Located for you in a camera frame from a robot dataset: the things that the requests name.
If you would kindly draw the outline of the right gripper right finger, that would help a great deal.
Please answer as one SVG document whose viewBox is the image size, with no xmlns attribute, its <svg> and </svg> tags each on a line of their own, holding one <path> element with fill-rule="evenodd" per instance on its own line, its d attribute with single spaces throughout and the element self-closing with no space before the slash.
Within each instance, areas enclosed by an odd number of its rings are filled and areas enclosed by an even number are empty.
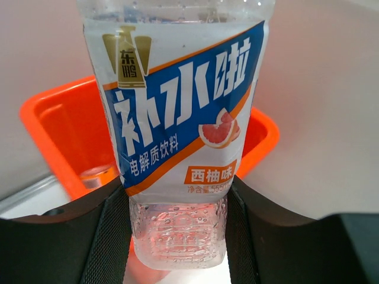
<svg viewBox="0 0 379 284">
<path fill-rule="evenodd" d="M 378 215 L 319 220 L 285 209 L 234 178 L 227 194 L 232 283 L 377 283 Z"/>
</svg>

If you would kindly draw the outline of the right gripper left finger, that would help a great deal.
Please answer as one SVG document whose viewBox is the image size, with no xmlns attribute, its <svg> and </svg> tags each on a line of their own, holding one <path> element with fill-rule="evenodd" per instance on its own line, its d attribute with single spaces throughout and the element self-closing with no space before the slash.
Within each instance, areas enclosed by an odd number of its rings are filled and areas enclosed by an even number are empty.
<svg viewBox="0 0 379 284">
<path fill-rule="evenodd" d="M 1 220 L 1 283 L 122 283 L 129 198 L 119 178 L 42 215 Z"/>
</svg>

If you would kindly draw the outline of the clear bottle white label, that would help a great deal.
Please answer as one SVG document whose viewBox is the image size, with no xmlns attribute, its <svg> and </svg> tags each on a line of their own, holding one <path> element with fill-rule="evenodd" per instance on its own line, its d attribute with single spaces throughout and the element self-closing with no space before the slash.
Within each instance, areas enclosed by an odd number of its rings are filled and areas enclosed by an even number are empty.
<svg viewBox="0 0 379 284">
<path fill-rule="evenodd" d="M 274 1 L 78 1 L 134 250 L 156 270 L 226 253 Z"/>
</svg>

